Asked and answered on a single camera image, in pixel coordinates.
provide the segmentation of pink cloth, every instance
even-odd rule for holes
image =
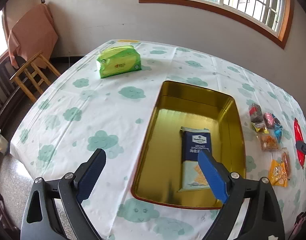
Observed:
[[[19,68],[14,55],[21,56],[27,61],[40,50],[43,51],[46,59],[50,59],[57,38],[53,18],[46,4],[34,6],[10,31],[8,48],[12,65]],[[39,67],[46,67],[40,59],[37,59],[35,63]]]

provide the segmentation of yellow snack package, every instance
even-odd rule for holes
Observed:
[[[131,45],[108,48],[101,52],[96,65],[100,77],[105,78],[141,70],[141,57]]]
[[[272,186],[287,187],[287,173],[284,163],[279,164],[276,160],[272,160],[268,179]]]

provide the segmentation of green tissue pack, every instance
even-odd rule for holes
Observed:
[[[131,45],[108,48],[101,52],[96,65],[100,77],[105,78],[141,70],[141,57]]]

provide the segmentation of blue gripper pad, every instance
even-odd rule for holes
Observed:
[[[83,200],[89,198],[95,183],[97,182],[101,172],[106,163],[105,151],[101,149],[101,152],[96,156],[91,165],[84,173],[82,179],[78,184],[77,201],[81,204]]]
[[[225,204],[228,199],[225,181],[203,151],[198,153],[197,161],[214,196]]]

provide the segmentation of logo on tissue pack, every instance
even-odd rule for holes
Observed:
[[[194,143],[207,143],[206,137],[203,135],[192,135],[192,142]]]
[[[125,63],[122,63],[122,64],[116,64],[116,65],[115,65],[115,67],[116,67],[116,68],[122,68],[122,67],[124,67],[124,66],[125,66]]]

